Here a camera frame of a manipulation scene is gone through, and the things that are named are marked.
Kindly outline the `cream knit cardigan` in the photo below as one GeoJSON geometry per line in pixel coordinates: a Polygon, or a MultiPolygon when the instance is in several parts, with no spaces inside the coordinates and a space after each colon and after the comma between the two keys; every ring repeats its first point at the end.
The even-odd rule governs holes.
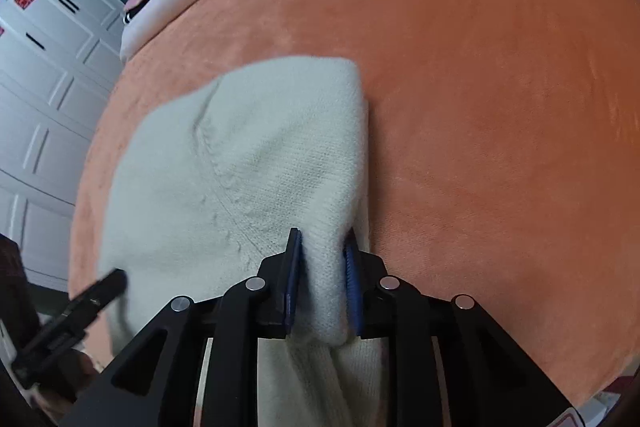
{"type": "Polygon", "coordinates": [[[292,334],[258,348],[264,426],[375,426],[382,345],[347,318],[344,239],[366,217],[367,105],[357,66],[290,56],[247,65],[146,116],[119,161],[99,269],[124,349],[171,298],[222,295],[303,236],[292,334]]]}

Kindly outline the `orange velvet bedspread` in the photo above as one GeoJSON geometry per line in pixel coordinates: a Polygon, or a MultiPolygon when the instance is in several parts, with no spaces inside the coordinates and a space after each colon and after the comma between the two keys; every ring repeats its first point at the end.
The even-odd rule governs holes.
{"type": "Polygon", "coordinates": [[[290,54],[350,58],[387,268],[473,295],[582,404],[639,353],[639,0],[198,0],[128,62],[96,129],[70,291],[155,106],[290,54]]]}

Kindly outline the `white wardrobe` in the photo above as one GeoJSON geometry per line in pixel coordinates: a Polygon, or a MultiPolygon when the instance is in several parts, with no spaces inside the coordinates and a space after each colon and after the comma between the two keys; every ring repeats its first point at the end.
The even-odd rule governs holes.
{"type": "Polygon", "coordinates": [[[120,0],[1,0],[1,232],[66,291],[86,155],[122,61],[120,0]]]}

